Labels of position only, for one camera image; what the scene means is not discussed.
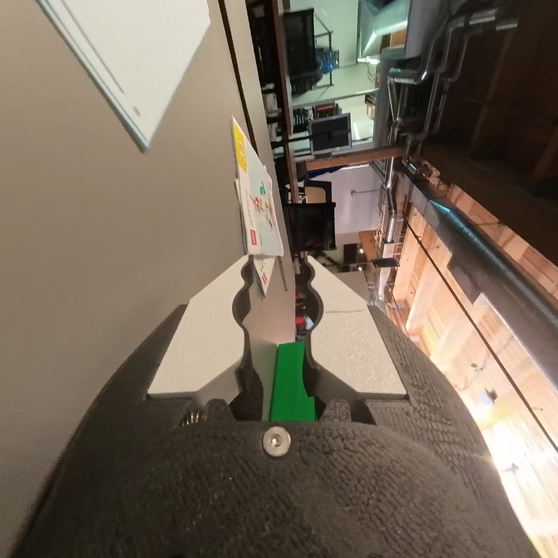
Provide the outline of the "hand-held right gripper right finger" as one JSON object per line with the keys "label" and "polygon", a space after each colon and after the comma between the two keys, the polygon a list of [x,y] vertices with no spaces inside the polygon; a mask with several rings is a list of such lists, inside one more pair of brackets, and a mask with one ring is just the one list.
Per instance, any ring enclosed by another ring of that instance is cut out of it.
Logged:
{"label": "hand-held right gripper right finger", "polygon": [[304,384],[320,417],[335,401],[349,418],[371,421],[368,404],[407,404],[408,391],[390,354],[363,273],[332,273],[316,258],[305,259],[312,328],[306,335]]}

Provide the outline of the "closed instruction booklet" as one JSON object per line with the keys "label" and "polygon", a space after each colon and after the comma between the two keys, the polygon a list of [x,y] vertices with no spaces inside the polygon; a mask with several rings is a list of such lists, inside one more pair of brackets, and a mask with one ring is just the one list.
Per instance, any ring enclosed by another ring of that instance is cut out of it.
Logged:
{"label": "closed instruction booklet", "polygon": [[243,247],[244,251],[247,255],[252,256],[254,270],[257,276],[257,281],[262,291],[263,296],[267,296],[267,292],[269,289],[269,283],[271,280],[271,275],[274,269],[274,265],[276,262],[276,257],[268,257],[264,255],[253,255],[249,252],[248,249],[248,233],[245,224],[245,217],[244,217],[244,209],[243,203],[241,199],[241,186],[238,178],[234,180],[235,191],[237,193],[238,202],[239,202],[239,211],[240,211],[240,220],[241,220],[241,230],[242,230],[242,239],[243,239]]}

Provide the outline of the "metal ceiling pipes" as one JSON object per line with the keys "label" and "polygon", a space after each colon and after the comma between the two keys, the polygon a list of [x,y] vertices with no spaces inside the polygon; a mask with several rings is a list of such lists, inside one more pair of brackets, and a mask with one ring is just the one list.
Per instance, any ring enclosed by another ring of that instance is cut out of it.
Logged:
{"label": "metal ceiling pipes", "polygon": [[517,27],[518,1],[427,1],[436,12],[422,25],[425,32],[414,62],[399,62],[387,73],[392,126],[389,145],[397,143],[410,117],[406,115],[412,89],[431,84],[423,129],[406,139],[401,164],[416,171],[414,163],[426,140],[438,133],[450,87],[460,76],[470,39],[487,31]]}

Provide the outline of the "open instruction booklet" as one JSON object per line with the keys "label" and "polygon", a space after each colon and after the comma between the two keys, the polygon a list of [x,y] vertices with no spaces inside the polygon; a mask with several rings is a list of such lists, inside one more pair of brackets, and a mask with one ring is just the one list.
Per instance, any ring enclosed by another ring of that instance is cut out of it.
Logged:
{"label": "open instruction booklet", "polygon": [[207,1],[37,1],[141,151],[210,27]]}

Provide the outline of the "large dark ceiling duct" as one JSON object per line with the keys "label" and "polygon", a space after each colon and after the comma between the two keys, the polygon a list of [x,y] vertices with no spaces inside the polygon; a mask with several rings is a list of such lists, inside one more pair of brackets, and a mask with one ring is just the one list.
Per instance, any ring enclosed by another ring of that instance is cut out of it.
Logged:
{"label": "large dark ceiling duct", "polygon": [[533,208],[506,212],[510,227],[490,221],[496,216],[480,206],[471,208],[477,222],[421,174],[400,163],[396,169],[416,210],[494,306],[557,322],[557,236],[527,228],[546,224],[545,214]]}

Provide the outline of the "black framed chair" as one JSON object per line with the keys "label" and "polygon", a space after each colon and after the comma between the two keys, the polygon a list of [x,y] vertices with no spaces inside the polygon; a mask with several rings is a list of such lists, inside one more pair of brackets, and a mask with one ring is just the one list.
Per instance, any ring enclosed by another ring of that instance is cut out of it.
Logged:
{"label": "black framed chair", "polygon": [[304,193],[308,204],[332,203],[332,186],[330,181],[307,179]]}

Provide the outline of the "black shelf rack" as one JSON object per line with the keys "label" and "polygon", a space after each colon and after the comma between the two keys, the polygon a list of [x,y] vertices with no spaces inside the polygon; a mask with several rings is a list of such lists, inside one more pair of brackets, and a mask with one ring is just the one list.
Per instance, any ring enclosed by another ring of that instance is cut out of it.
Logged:
{"label": "black shelf rack", "polygon": [[312,88],[318,74],[314,8],[285,12],[283,26],[291,93],[298,96]]}

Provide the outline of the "black plastic crate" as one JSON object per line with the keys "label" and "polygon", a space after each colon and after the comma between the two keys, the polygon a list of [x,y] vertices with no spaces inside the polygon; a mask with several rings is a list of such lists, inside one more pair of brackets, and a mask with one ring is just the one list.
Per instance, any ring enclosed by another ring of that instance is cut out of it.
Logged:
{"label": "black plastic crate", "polygon": [[307,251],[331,251],[335,241],[333,202],[288,204],[282,207],[289,248],[292,254]]}

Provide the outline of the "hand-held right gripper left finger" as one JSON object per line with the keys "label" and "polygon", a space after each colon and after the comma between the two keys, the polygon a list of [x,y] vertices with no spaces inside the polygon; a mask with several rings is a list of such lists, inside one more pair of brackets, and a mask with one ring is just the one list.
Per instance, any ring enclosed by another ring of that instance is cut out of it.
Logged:
{"label": "hand-held right gripper left finger", "polygon": [[200,408],[219,399],[240,419],[262,418],[263,386],[243,325],[251,310],[252,260],[241,257],[187,303],[149,398],[186,398]]}

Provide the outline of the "closed booklet with yellow corner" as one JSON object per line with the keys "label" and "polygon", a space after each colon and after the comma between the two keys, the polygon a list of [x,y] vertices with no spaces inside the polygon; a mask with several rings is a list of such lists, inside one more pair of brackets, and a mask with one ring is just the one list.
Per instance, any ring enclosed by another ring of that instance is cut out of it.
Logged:
{"label": "closed booklet with yellow corner", "polygon": [[231,129],[236,171],[235,187],[246,254],[262,257],[283,256],[272,179],[234,117],[231,118]]}

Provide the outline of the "silver spiral duct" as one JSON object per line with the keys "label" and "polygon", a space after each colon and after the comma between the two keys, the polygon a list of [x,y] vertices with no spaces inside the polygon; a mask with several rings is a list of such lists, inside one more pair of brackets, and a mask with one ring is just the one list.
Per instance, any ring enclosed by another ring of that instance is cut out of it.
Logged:
{"label": "silver spiral duct", "polygon": [[396,187],[398,178],[395,172],[395,164],[397,158],[398,157],[392,157],[388,160],[384,180],[384,190],[386,193],[388,215],[386,234],[384,236],[385,243],[393,243],[394,241],[394,230],[398,215],[398,207],[396,203]]}

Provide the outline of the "green baseplate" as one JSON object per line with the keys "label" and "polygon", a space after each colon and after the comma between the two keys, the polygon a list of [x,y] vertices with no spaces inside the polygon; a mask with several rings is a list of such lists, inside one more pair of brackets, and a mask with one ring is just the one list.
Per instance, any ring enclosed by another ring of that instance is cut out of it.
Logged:
{"label": "green baseplate", "polygon": [[280,344],[271,396],[271,422],[316,422],[315,400],[303,381],[305,342]]}

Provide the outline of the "computer monitor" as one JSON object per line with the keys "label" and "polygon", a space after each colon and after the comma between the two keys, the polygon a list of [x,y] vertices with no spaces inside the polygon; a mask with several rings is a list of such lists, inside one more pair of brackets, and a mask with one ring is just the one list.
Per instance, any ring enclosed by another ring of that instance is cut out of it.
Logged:
{"label": "computer monitor", "polygon": [[310,153],[314,158],[336,155],[352,149],[350,113],[315,118],[309,122]]}

